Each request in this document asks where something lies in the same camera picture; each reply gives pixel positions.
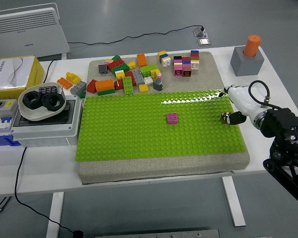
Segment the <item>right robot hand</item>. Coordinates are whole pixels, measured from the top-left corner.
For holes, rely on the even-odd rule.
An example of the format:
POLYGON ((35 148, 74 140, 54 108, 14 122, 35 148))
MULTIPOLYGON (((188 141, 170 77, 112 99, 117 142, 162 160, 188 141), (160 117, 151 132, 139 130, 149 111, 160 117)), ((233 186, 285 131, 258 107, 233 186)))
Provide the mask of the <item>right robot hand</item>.
POLYGON ((225 87, 219 94, 222 97, 228 95, 230 101, 234 104, 242 115, 249 117, 250 121, 256 128, 260 128, 259 122, 266 114, 267 108, 263 108, 259 103, 255 102, 248 92, 248 85, 225 87))

